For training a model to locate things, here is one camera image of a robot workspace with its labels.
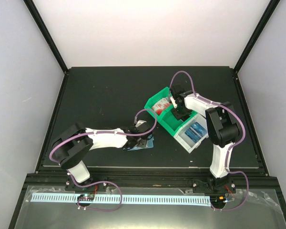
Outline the blue leather card holder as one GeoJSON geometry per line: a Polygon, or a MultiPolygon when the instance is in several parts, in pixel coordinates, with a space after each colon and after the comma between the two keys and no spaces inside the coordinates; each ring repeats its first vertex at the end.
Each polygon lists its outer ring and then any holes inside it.
{"type": "Polygon", "coordinates": [[[135,146],[124,146],[123,151],[134,151],[134,150],[141,150],[141,149],[148,149],[153,148],[154,144],[154,136],[149,135],[146,139],[140,139],[135,146]]]}

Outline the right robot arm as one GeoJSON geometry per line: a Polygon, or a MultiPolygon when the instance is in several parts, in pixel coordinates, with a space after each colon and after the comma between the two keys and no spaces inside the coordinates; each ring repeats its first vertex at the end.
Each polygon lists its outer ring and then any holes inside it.
{"type": "Polygon", "coordinates": [[[177,120],[186,121],[195,111],[205,119],[208,137],[213,144],[213,159],[210,166],[208,189],[219,192],[227,182],[230,173],[229,163],[233,147],[245,138],[245,127],[235,114],[231,103],[218,103],[197,94],[186,91],[176,84],[170,88],[172,114],[177,120]]]}

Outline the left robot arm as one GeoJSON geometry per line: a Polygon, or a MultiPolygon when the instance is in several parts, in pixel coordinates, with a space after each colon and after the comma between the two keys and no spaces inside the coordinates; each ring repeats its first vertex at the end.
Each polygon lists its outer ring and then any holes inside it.
{"type": "Polygon", "coordinates": [[[83,159],[89,151],[101,148],[120,148],[124,151],[153,147],[152,129],[140,120],[130,127],[109,130],[85,128],[74,124],[52,143],[49,159],[66,170],[81,190],[92,187],[90,176],[83,159]]]}

